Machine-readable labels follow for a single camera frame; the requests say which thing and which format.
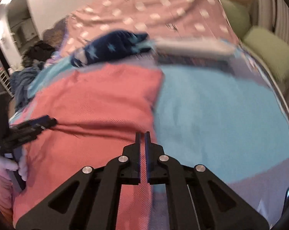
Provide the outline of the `left forearm pink sleeve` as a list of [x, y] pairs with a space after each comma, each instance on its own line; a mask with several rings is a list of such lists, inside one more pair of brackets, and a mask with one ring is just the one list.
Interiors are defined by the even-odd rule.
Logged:
[[0, 212], [13, 224], [13, 187], [9, 176], [0, 174]]

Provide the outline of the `left hand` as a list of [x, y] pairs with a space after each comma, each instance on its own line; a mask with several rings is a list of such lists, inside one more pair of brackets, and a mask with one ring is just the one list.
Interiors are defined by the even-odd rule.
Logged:
[[22, 154], [19, 162], [0, 156], [0, 176], [11, 181], [11, 178], [8, 175], [9, 171], [16, 171], [21, 176], [23, 181], [27, 181], [28, 167], [26, 152]]

